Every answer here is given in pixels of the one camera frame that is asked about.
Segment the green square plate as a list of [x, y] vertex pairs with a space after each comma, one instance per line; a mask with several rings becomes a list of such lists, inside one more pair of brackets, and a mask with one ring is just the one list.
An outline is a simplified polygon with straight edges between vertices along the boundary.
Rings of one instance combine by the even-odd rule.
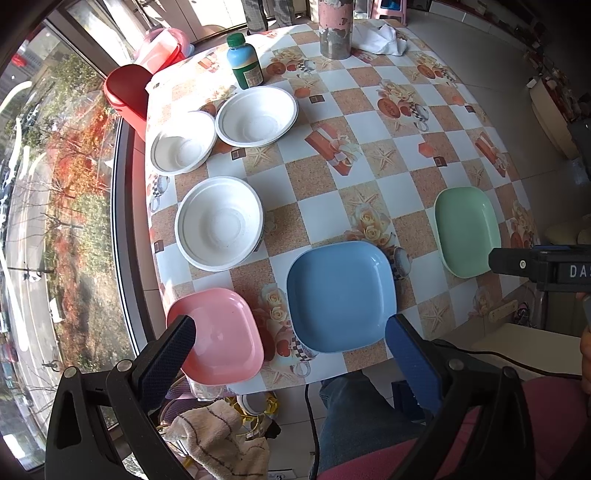
[[445, 189], [436, 198], [434, 216], [444, 266], [461, 279], [487, 273], [489, 254], [502, 246], [489, 197], [476, 187]]

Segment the pink square plate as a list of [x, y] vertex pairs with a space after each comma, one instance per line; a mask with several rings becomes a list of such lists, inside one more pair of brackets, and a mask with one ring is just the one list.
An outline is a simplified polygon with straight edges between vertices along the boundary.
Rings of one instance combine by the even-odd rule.
[[219, 386], [249, 381], [263, 366], [264, 350], [252, 311], [242, 296], [211, 288], [176, 300], [166, 323], [188, 316], [195, 338], [183, 373], [196, 383]]

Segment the white paper bowl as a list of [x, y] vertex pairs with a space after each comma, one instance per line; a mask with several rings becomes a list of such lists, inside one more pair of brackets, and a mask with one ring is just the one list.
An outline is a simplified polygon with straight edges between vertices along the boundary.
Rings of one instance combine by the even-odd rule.
[[190, 111], [168, 121], [150, 147], [155, 170], [180, 175], [199, 168], [217, 140], [214, 118], [205, 111]]
[[231, 176], [207, 178], [180, 202], [174, 223], [179, 251], [194, 267], [221, 272], [242, 263], [263, 238], [263, 204]]
[[252, 87], [226, 100], [215, 117], [217, 136], [238, 148], [276, 142], [297, 121], [297, 100], [286, 90]]

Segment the blue square plate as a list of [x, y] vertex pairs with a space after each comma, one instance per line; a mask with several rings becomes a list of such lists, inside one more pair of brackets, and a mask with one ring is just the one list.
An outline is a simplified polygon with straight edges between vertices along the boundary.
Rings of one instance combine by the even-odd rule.
[[397, 313], [394, 276], [382, 250], [346, 241], [301, 254], [287, 273], [295, 336], [318, 353], [342, 353], [384, 338]]

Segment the cream cushioned seat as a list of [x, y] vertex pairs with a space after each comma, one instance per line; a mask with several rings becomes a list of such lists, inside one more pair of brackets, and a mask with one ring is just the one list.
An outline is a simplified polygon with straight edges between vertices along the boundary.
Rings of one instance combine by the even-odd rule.
[[505, 323], [472, 344], [474, 351], [493, 351], [545, 372], [581, 374], [580, 339]]

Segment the beige striped towel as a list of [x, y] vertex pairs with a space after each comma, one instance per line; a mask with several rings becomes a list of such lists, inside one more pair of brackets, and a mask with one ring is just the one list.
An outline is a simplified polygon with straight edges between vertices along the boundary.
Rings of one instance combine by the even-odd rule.
[[161, 436], [191, 479], [266, 479], [269, 473], [269, 442], [247, 438], [242, 417], [224, 400], [178, 414]]

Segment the blue jeans leg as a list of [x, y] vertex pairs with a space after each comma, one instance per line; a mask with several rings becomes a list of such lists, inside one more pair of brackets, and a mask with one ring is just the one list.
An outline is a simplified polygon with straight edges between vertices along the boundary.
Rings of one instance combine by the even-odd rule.
[[363, 372], [322, 381], [319, 479], [388, 479], [424, 433]]

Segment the checkered floral tablecloth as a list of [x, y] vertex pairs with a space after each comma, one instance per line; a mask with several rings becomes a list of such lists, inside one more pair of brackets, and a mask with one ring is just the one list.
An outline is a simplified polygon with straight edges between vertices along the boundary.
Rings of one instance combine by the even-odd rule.
[[[196, 385], [200, 399], [279, 390], [379, 364], [383, 342], [317, 354], [297, 341], [287, 309], [287, 272], [314, 247], [370, 242], [401, 281], [399, 305], [417, 331], [441, 337], [489, 313], [521, 285], [516, 277], [469, 278], [444, 265], [435, 235], [440, 192], [475, 187], [489, 199], [504, 246], [537, 238], [531, 207], [507, 148], [455, 73], [412, 31], [403, 56], [322, 56], [318, 27], [249, 37], [266, 83], [297, 101], [290, 131], [269, 146], [218, 144], [204, 165], [178, 175], [145, 169], [147, 225], [165, 307], [208, 288], [235, 290], [252, 307], [273, 352], [249, 381]], [[183, 258], [174, 221], [185, 195], [214, 176], [250, 186], [266, 212], [259, 248], [242, 265], [208, 273]]]

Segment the white crumpled cloth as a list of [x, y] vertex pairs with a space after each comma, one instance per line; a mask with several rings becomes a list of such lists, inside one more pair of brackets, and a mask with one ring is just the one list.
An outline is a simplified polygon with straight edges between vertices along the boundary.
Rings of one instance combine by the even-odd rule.
[[375, 55], [403, 56], [408, 50], [408, 41], [394, 27], [380, 27], [362, 23], [353, 24], [353, 48]]

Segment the red plastic stool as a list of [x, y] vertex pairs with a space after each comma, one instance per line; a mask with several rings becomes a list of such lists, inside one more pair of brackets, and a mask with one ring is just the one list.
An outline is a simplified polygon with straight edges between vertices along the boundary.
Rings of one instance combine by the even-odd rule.
[[148, 92], [152, 74], [141, 65], [128, 64], [114, 69], [103, 83], [103, 93], [117, 114], [145, 140]]

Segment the pink metal canister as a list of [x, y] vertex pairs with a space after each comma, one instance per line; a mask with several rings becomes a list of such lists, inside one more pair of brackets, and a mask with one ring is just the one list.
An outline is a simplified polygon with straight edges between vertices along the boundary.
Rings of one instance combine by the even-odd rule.
[[343, 60], [351, 56], [353, 35], [352, 0], [321, 0], [318, 2], [318, 31], [322, 56]]

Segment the pink plastic stool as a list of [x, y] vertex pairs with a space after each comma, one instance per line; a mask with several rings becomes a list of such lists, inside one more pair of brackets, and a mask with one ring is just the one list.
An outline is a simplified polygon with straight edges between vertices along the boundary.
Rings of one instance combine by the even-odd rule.
[[155, 74], [189, 58], [194, 46], [188, 36], [176, 28], [157, 28], [148, 32], [135, 54], [134, 63]]

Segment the green blue bottle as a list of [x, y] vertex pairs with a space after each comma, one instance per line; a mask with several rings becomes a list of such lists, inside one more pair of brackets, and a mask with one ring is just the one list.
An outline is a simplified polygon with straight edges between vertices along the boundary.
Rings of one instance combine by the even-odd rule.
[[226, 58], [242, 90], [263, 85], [263, 71], [260, 68], [256, 49], [245, 41], [242, 33], [232, 33], [226, 38]]

